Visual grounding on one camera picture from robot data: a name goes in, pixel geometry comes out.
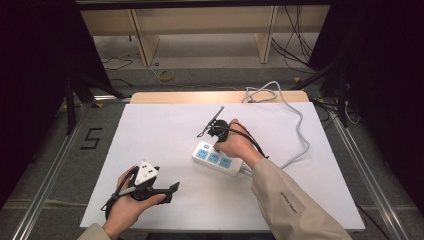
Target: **white table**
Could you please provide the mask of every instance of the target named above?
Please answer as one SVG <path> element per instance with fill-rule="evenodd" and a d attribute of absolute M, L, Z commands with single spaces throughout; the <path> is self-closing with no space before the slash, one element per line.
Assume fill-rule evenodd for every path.
<path fill-rule="evenodd" d="M 175 93 L 161 94 L 171 100 L 175 97 Z M 238 96 L 234 92 L 226 94 Z M 185 95 L 191 101 L 201 96 L 199 93 Z M 345 229 L 365 229 L 312 103 L 291 104 L 304 114 L 301 130 L 311 147 L 285 171 Z M 202 138 L 196 136 L 221 106 L 225 109 L 219 119 L 230 121 L 237 117 L 277 165 L 302 151 L 304 146 L 295 132 L 299 117 L 283 103 L 129 104 L 81 227 L 105 221 L 100 208 L 114 191 L 118 176 L 146 159 L 160 166 L 155 188 L 168 188 L 178 181 L 181 184 L 170 204 L 148 209 L 134 228 L 150 232 L 269 231 L 250 190 L 250 176 L 231 177 L 192 160 L 192 151 L 200 140 L 216 141 L 207 134 Z"/>

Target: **right hand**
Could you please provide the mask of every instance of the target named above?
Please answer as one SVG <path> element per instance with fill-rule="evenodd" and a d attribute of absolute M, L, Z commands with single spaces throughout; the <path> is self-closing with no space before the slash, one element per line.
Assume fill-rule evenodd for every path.
<path fill-rule="evenodd" d="M 249 135 L 243 129 L 244 126 L 241 127 L 239 124 L 238 119 L 235 118 L 230 122 L 230 128 Z M 232 131 L 229 131 L 225 142 L 215 143 L 214 148 L 223 151 L 229 157 L 241 158 L 251 169 L 263 158 L 249 139 Z"/>

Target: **hand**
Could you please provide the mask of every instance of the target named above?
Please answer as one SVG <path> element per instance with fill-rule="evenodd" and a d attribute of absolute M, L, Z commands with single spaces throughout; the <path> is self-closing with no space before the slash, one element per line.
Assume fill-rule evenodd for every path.
<path fill-rule="evenodd" d="M 239 124 L 239 121 L 235 118 L 230 122 L 230 128 L 249 135 L 243 129 L 244 126 L 241 127 Z M 263 158 L 249 139 L 232 131 L 229 131 L 225 142 L 215 143 L 214 148 L 223 151 L 229 157 L 241 158 L 251 169 Z"/>
<path fill-rule="evenodd" d="M 124 180 L 131 169 L 123 173 L 118 180 L 118 185 Z M 129 179 L 125 182 L 123 189 L 128 188 Z M 129 195 L 122 196 L 113 205 L 103 230 L 111 239 L 117 239 L 122 232 L 134 225 L 138 217 L 144 210 L 160 203 L 165 198 L 165 194 L 157 194 L 144 201 L 132 199 Z"/>

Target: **metal frame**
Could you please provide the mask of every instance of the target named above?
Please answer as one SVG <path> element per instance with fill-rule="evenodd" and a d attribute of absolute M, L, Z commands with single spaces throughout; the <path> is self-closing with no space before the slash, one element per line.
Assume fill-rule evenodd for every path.
<path fill-rule="evenodd" d="M 35 222 L 37 221 L 37 218 L 40 215 L 41 210 L 43 209 L 43 205 L 47 197 L 49 196 L 57 177 L 59 176 L 60 170 L 62 169 L 66 158 L 68 157 L 72 144 L 78 136 L 80 126 L 84 121 L 85 116 L 89 112 L 90 108 L 90 103 L 86 103 L 81 106 L 78 114 L 78 121 L 74 130 L 69 135 L 66 135 L 65 140 L 58 154 L 56 155 L 56 158 L 54 159 L 46 177 L 43 180 L 43 183 L 41 184 L 37 194 L 32 200 L 31 205 L 25 212 L 24 217 L 18 224 L 15 230 L 15 234 L 13 235 L 13 239 L 28 239 L 32 228 L 34 227 Z"/>
<path fill-rule="evenodd" d="M 331 115 L 332 118 L 336 117 L 334 113 L 331 113 Z M 349 154 L 352 157 L 352 160 L 355 163 L 355 166 L 358 169 L 358 172 L 361 175 L 361 178 L 364 181 L 364 184 L 367 187 L 368 192 L 370 193 L 378 211 L 380 212 L 381 217 L 383 218 L 391 236 L 394 239 L 410 239 L 399 219 L 399 216 L 393 209 L 390 201 L 380 187 L 380 184 L 378 184 L 378 181 L 375 178 L 371 168 L 368 166 L 367 161 L 356 145 L 356 142 L 350 134 L 349 129 L 345 128 L 338 119 L 334 121 L 334 124 L 343 142 L 345 143 L 346 148 L 349 151 Z"/>
<path fill-rule="evenodd" d="M 243 7 L 283 5 L 330 5 L 355 3 L 352 0 L 77 0 L 80 10 L 149 9 L 149 8 L 196 8 L 196 7 Z"/>

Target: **beige sleeve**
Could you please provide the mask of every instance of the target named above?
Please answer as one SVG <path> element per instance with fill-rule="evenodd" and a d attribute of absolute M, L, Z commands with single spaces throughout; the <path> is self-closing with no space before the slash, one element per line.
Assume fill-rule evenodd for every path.
<path fill-rule="evenodd" d="M 252 191 L 276 239 L 351 239 L 333 217 L 271 161 L 264 158 L 256 163 L 252 177 Z"/>
<path fill-rule="evenodd" d="M 85 230 L 78 240 L 110 240 L 110 238 L 99 224 L 94 223 Z"/>

